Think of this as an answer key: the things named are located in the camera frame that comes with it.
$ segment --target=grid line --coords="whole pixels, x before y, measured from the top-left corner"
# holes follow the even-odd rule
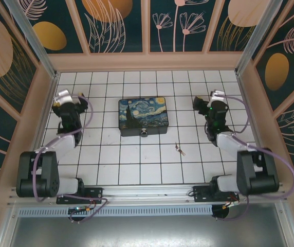
[[[107,95],[107,88],[108,88],[108,84],[106,83],[106,93],[105,95]],[[98,160],[98,170],[97,170],[97,179],[96,179],[96,185],[98,184],[98,178],[99,178],[99,168],[100,168],[100,156],[101,156],[101,144],[102,144],[102,130],[103,130],[103,126],[104,126],[104,119],[105,119],[105,108],[106,108],[106,100],[105,100],[105,105],[104,105],[104,114],[102,117],[102,128],[101,128],[101,136],[100,136],[100,149],[99,149],[99,160]]]
[[[85,117],[84,117],[84,123],[83,123],[83,126],[85,126],[86,115],[87,115],[87,113],[85,114]],[[84,135],[84,130],[82,130],[82,137],[81,137],[82,140],[83,140],[83,135]],[[78,159],[78,161],[77,161],[76,177],[77,177],[77,174],[78,174],[78,172],[79,172],[80,158],[81,158],[81,150],[82,150],[82,146],[80,146],[79,159]]]
[[[188,80],[189,80],[189,88],[190,88],[190,93],[191,95],[193,95],[193,92],[192,92],[192,87],[191,87],[191,82],[190,82],[190,77],[189,77],[189,73],[188,73]],[[198,141],[198,148],[199,148],[199,155],[200,155],[200,164],[202,166],[202,171],[203,171],[203,180],[205,182],[205,175],[204,175],[204,167],[203,167],[203,158],[202,158],[202,151],[200,149],[200,140],[199,140],[199,136],[198,136],[198,129],[197,129],[197,121],[196,121],[196,115],[195,115],[195,112],[194,112],[194,119],[195,119],[195,124],[196,124],[196,133],[197,133],[197,141]]]

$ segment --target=starry night painting print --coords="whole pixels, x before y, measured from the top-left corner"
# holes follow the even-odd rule
[[[122,99],[119,101],[120,129],[168,126],[166,100],[163,97]]]

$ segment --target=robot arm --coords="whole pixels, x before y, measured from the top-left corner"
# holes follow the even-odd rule
[[[233,175],[220,175],[210,181],[214,192],[239,192],[245,196],[261,193],[276,192],[279,180],[275,162],[270,155],[245,146],[233,138],[233,131],[226,125],[228,106],[224,103],[225,95],[222,91],[211,92],[210,102],[196,97],[193,108],[206,119],[206,134],[208,140],[237,157],[237,172]]]
[[[87,110],[87,102],[80,98],[79,101],[74,103],[68,90],[59,92],[54,98],[52,110],[61,118],[61,122],[58,125],[58,139],[51,146],[44,148],[38,160],[36,189],[39,197],[55,197],[64,193],[73,194],[84,189],[81,179],[60,178],[58,173],[58,161],[74,149],[82,137],[82,131],[70,134],[82,128],[80,114]],[[34,196],[32,169],[36,154],[40,149],[33,152],[23,152],[20,156],[16,185],[19,197]]]

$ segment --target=enclosure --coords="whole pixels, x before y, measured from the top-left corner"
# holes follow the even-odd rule
[[[59,160],[59,174],[103,188],[109,201],[104,218],[83,226],[70,224],[70,206],[56,198],[38,203],[15,192],[21,153],[56,137],[51,106],[64,89],[83,93],[93,118]],[[294,170],[294,0],[0,0],[0,246],[294,246],[294,192],[250,196],[245,218],[231,223],[188,195],[236,173],[236,158],[209,142],[206,120],[192,108],[213,90],[248,106],[226,100],[230,129],[242,130],[251,116],[239,138]],[[122,137],[119,100],[152,97],[165,99],[167,134]],[[91,114],[80,115],[82,124]],[[280,196],[294,179],[275,163]]]

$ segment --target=small object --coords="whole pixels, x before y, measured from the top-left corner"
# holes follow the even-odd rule
[[[142,128],[141,129],[141,137],[147,137],[148,136],[148,134],[147,134],[147,129],[146,128]]]
[[[121,99],[119,129],[121,136],[166,134],[169,119],[164,97]]]
[[[181,149],[179,149],[178,152],[181,153],[182,156],[186,155]]]
[[[185,156],[186,154],[178,147],[178,144],[176,143],[176,150],[181,153],[183,156]]]

